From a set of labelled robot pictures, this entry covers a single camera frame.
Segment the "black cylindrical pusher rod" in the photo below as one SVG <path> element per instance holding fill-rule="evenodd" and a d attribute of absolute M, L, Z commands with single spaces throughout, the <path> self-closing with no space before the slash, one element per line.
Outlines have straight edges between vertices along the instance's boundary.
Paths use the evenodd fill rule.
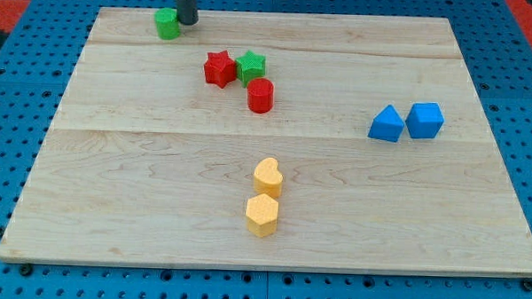
<path fill-rule="evenodd" d="M 195 25 L 198 21 L 197 0 L 176 0 L 176 15 L 184 25 Z"/>

